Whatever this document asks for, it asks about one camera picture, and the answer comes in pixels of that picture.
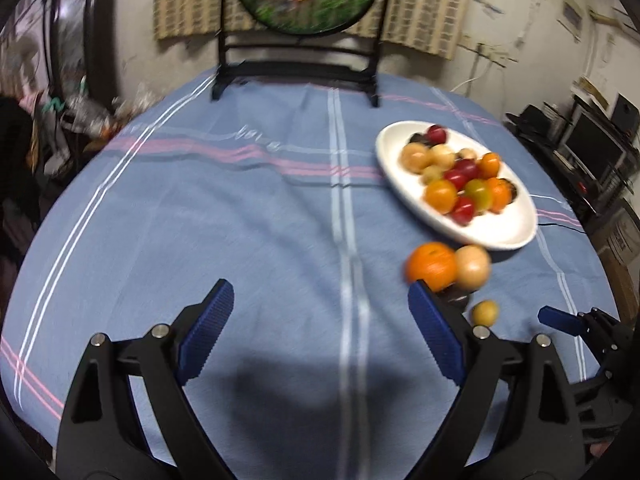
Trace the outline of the dark small plum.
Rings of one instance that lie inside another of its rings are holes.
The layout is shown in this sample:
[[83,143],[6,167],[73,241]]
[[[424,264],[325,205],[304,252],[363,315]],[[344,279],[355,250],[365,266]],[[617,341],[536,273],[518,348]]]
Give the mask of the dark small plum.
[[472,294],[466,290],[451,286],[442,292],[442,299],[451,307],[464,312],[470,304]]

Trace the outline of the large orange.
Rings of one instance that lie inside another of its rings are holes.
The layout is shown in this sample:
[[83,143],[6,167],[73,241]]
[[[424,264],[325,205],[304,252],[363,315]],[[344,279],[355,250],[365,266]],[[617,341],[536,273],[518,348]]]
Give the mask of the large orange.
[[498,177],[502,160],[495,152],[486,153],[477,163],[478,175],[481,179],[488,180]]

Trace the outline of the black speaker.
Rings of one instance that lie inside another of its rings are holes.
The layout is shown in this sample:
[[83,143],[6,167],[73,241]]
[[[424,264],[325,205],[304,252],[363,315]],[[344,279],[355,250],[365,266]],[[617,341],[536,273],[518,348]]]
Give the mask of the black speaker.
[[617,96],[611,120],[630,143],[636,140],[640,125],[639,110],[622,94]]

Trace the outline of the yellow orange tomato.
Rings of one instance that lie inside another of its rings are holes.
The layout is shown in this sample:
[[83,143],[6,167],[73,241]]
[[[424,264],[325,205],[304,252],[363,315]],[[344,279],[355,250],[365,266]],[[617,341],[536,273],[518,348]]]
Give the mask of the yellow orange tomato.
[[426,186],[423,199],[440,214],[449,214],[457,203],[458,191],[449,180],[434,180]]

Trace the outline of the dark framed mirror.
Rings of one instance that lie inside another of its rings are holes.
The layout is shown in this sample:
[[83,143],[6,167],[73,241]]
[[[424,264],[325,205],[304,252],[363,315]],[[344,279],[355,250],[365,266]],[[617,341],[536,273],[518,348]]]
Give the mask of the dark framed mirror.
[[50,0],[44,31],[52,94],[66,100],[86,90],[111,110],[118,96],[115,0]]

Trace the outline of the black metal desk rack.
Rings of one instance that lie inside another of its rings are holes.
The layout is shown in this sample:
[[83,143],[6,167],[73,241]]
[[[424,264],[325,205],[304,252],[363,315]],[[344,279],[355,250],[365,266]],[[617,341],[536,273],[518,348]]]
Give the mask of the black metal desk rack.
[[632,191],[639,150],[597,101],[575,94],[567,112],[548,103],[542,111],[551,119],[553,159],[577,179],[578,194],[594,214],[604,214],[623,192]]

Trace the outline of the computer monitor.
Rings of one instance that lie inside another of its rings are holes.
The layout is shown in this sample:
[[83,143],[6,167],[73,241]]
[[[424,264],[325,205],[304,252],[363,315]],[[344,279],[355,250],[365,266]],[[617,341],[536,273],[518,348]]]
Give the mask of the computer monitor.
[[576,110],[563,148],[593,180],[605,184],[626,158],[626,150],[605,126],[582,108]]

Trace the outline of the green yellow tomato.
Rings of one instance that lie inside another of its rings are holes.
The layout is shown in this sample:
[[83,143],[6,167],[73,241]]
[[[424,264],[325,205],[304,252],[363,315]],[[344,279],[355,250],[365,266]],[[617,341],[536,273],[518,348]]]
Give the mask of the green yellow tomato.
[[463,196],[472,200],[475,211],[484,214],[492,205],[492,194],[489,184],[483,179],[472,179],[464,186]]

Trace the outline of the large orange mandarin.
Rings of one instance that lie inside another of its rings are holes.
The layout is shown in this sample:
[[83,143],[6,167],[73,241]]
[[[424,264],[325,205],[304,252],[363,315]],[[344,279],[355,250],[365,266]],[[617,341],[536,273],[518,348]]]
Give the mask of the large orange mandarin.
[[509,203],[509,191],[503,185],[503,179],[491,178],[486,181],[491,195],[489,210],[494,214],[501,214]]

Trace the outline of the tan fruit on plate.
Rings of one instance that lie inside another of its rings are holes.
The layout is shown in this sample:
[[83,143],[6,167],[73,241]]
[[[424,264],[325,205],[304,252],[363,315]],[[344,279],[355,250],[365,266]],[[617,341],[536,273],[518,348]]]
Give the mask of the tan fruit on plate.
[[431,150],[421,143],[408,143],[400,151],[399,165],[412,174],[422,174],[431,165]]

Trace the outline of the cream apple-shaped fruit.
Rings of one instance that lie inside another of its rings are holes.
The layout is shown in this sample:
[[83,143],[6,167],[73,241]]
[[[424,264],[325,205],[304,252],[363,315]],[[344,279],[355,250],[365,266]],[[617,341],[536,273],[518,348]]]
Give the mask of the cream apple-shaped fruit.
[[451,169],[457,161],[457,154],[447,144],[437,144],[430,151],[432,164],[446,171]]

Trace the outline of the red cherry tomato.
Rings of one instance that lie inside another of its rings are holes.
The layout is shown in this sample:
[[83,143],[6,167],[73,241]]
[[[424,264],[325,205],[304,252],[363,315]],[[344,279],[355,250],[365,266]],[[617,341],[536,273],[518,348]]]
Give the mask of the red cherry tomato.
[[468,226],[475,217],[474,200],[466,196],[459,196],[457,203],[450,211],[450,217],[459,226]]

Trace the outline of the small orange mandarin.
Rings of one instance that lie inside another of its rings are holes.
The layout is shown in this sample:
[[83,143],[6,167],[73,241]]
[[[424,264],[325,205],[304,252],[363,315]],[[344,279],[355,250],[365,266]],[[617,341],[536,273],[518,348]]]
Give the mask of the small orange mandarin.
[[441,292],[457,279],[454,251],[444,243],[429,242],[417,247],[405,263],[408,283],[424,281],[433,292]]

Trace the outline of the small yellow-green fruit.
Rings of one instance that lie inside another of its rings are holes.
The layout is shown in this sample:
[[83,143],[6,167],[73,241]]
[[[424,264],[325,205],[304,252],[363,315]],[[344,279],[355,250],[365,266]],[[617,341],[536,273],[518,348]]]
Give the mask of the small yellow-green fruit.
[[433,181],[442,180],[444,170],[437,165],[427,166],[420,175],[420,182],[429,185]]
[[471,320],[474,326],[491,327],[497,322],[500,309],[494,300],[483,300],[472,307]]

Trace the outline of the dark brown passion fruit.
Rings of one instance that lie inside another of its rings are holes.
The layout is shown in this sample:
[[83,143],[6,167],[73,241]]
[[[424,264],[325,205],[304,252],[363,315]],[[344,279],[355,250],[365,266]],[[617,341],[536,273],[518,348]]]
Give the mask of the dark brown passion fruit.
[[518,198],[518,187],[506,179],[503,179],[503,185],[509,191],[509,203],[512,204]]

